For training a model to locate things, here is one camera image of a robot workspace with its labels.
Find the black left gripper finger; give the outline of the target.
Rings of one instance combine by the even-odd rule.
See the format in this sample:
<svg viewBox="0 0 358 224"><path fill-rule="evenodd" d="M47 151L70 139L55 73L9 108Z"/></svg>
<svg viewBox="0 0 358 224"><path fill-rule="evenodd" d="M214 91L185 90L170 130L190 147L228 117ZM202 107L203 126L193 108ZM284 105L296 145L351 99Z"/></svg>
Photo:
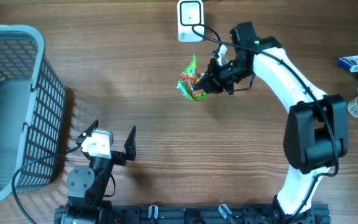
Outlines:
<svg viewBox="0 0 358 224"><path fill-rule="evenodd" d="M94 120L93 123L77 137L76 139L77 145L82 145L85 139L92 135L92 133L96 130L98 125L99 125L99 121L97 119Z"/></svg>
<svg viewBox="0 0 358 224"><path fill-rule="evenodd" d="M126 151L126 159L130 161L135 161L136 159L135 134L136 126L133 126L124 144L124 149Z"/></svg>

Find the Haribo gummy candy bag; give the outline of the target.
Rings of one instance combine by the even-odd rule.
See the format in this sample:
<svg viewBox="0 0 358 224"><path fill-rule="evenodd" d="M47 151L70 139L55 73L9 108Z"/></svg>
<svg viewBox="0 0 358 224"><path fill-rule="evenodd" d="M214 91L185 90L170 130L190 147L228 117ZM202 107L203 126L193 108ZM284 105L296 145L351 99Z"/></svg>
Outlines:
<svg viewBox="0 0 358 224"><path fill-rule="evenodd" d="M181 72L177 81L177 90L188 100L196 101L206 98L208 93L196 90L195 85L203 78L204 73L197 72L197 59L193 54L190 64Z"/></svg>

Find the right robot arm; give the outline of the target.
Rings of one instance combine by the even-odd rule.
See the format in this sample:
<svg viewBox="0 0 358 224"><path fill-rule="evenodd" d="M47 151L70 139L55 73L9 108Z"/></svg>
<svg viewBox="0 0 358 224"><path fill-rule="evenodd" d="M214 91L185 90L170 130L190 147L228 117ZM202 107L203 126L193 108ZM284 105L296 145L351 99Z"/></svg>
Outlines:
<svg viewBox="0 0 358 224"><path fill-rule="evenodd" d="M231 41L218 35L206 73L193 88L207 93L233 94L235 84L259 77L274 92L287 111L283 150L289 163L282 189L273 198L269 216L251 211L253 222L319 223L311 199L324 177L339 171L339 159L347 154L346 102L341 95L329 95L312 84L286 55L274 37L260 38L251 22L236 25Z"/></svg>

